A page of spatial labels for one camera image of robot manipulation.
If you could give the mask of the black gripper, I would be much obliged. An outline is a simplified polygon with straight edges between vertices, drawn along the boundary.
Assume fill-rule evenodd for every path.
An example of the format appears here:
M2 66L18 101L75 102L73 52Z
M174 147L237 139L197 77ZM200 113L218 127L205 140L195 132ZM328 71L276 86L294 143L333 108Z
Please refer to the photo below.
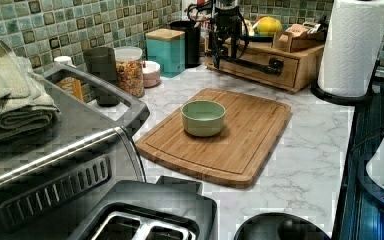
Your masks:
M210 29L210 56L216 68L220 61L237 59L242 33L242 15L236 0L213 0Z

